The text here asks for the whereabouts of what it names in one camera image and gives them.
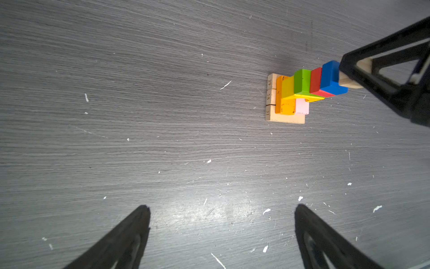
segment orange block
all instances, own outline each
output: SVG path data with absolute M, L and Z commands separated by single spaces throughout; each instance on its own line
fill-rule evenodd
M 295 114 L 295 100 L 282 99 L 282 82 L 286 80 L 287 76 L 279 76 L 276 79 L 276 114 L 281 115 L 294 115 Z

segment wooden block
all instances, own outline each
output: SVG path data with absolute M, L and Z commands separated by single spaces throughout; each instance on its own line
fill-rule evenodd
M 279 76 L 276 79 L 276 103 L 275 113 L 281 115 L 295 114 L 295 101 L 293 99 L 281 99 L 282 97 L 282 82 L 289 77 Z
M 310 72 L 310 93 L 319 95 L 322 97 L 332 97 L 334 94 L 328 93 L 320 89 L 321 84 L 321 72 L 323 71 L 322 67 L 318 67 Z
M 329 61 L 322 65 L 321 83 L 319 88 L 334 95 L 348 92 L 347 87 L 339 85 L 339 62 Z
M 276 114 L 281 113 L 281 97 L 282 97 L 282 82 L 287 79 L 286 76 L 279 76 L 276 79 L 276 102 L 275 102 L 275 112 Z
M 276 79 L 279 77 L 280 75 L 278 74 L 270 74 L 267 77 L 267 89 L 271 90 L 271 89 L 276 89 Z
M 282 81 L 282 99 L 297 99 L 304 98 L 306 102 L 315 102 L 324 100 L 322 96 L 302 92 L 301 94 L 294 93 L 294 76 L 289 77 Z
M 357 62 L 357 66 L 367 73 L 372 72 L 372 57 L 364 58 Z M 348 87 L 351 89 L 363 88 L 358 82 L 350 79 L 345 73 L 339 72 L 339 85 L 343 87 Z
M 295 114 L 295 115 L 281 115 L 275 113 L 274 105 L 266 106 L 266 120 L 267 121 L 278 121 L 278 122 L 286 122 L 286 123 L 294 123 L 294 124 L 304 124 L 304 114 Z
M 266 105 L 276 105 L 276 89 L 267 90 Z
M 308 115 L 309 114 L 309 102 L 306 102 L 304 98 L 297 98 L 295 99 L 295 113 L 296 114 L 303 114 Z
M 310 93 L 310 70 L 300 69 L 294 73 L 294 93 Z

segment pink block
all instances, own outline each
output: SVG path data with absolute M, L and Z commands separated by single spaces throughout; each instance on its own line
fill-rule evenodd
M 304 98 L 296 99 L 296 114 L 309 114 L 309 102 L 306 102 Z

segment block stack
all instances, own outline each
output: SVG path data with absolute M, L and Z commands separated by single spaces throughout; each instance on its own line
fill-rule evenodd
M 294 76 L 270 74 L 267 78 L 266 120 L 304 124 L 309 103 L 347 93 L 339 85 L 339 62 L 314 70 L 300 69 Z

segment natural wood block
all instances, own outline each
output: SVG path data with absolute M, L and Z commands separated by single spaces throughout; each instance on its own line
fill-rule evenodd
M 286 123 L 294 123 L 294 124 L 304 124 L 304 114 L 295 114 L 295 115 L 282 115 L 275 113 L 274 105 L 266 106 L 266 120 L 267 121 L 278 121 L 278 122 L 286 122 Z
M 267 89 L 271 90 L 271 89 L 276 89 L 276 79 L 279 77 L 280 75 L 278 74 L 270 74 L 267 77 Z
M 357 66 L 367 73 L 372 72 L 372 57 L 364 58 L 357 62 Z M 363 88 L 358 82 L 350 79 L 345 73 L 339 71 L 339 85 L 351 89 Z
M 267 90 L 266 105 L 276 105 L 276 89 Z

